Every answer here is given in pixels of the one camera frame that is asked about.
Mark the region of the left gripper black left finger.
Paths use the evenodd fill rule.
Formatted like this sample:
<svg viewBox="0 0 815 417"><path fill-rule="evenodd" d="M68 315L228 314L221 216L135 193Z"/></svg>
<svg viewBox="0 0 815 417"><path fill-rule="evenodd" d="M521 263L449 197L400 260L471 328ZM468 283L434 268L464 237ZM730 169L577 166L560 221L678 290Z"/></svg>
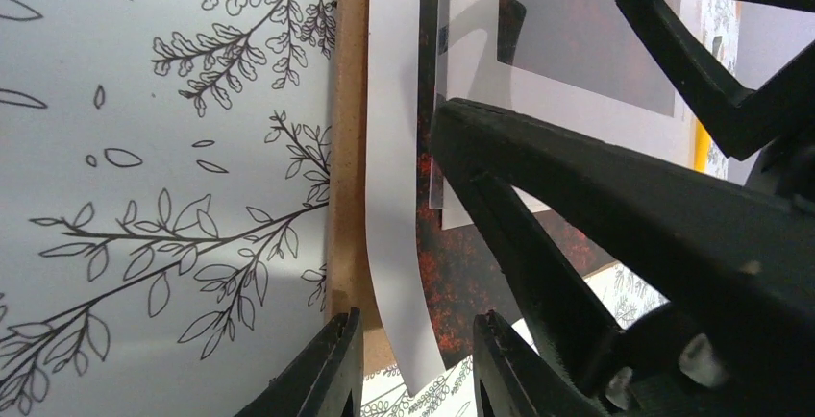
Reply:
<svg viewBox="0 0 815 417"><path fill-rule="evenodd" d="M359 416L363 386L361 311L334 316L236 417Z"/></svg>

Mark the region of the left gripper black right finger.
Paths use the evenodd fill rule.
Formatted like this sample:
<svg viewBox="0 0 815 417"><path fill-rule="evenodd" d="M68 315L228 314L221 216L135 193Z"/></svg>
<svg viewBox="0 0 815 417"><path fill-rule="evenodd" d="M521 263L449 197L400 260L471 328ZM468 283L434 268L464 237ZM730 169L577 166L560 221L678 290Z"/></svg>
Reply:
<svg viewBox="0 0 815 417"><path fill-rule="evenodd" d="M480 416L603 416L497 312L473 323L473 373Z"/></svg>

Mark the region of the yellow handled screwdriver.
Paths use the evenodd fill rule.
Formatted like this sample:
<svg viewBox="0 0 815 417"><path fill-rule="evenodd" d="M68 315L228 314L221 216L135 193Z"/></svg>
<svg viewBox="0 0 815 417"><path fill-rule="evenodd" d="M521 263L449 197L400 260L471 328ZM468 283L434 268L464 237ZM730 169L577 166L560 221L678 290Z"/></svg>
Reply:
<svg viewBox="0 0 815 417"><path fill-rule="evenodd" d="M704 173L707 166L707 159L710 147L712 145L712 138L705 129L702 122L695 119L695 135L694 135L694 161L693 169L697 172Z"/></svg>

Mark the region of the autumn forest photo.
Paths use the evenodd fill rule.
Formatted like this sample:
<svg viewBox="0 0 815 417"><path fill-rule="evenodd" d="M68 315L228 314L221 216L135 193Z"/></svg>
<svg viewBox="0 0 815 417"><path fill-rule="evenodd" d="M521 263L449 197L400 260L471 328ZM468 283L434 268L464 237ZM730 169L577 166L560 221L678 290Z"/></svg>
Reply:
<svg viewBox="0 0 815 417"><path fill-rule="evenodd" d="M430 204L438 14L438 0L369 0L367 252L384 331L411 397L471 354L477 314L520 317L478 230L444 229Z"/></svg>

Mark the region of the white passe-partout mat board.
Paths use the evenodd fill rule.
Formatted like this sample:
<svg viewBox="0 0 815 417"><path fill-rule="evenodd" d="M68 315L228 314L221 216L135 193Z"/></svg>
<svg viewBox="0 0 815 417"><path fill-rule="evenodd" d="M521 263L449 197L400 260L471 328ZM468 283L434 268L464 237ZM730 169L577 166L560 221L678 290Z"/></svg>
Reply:
<svg viewBox="0 0 815 417"><path fill-rule="evenodd" d="M447 99L691 167L693 122L615 0L451 0Z"/></svg>

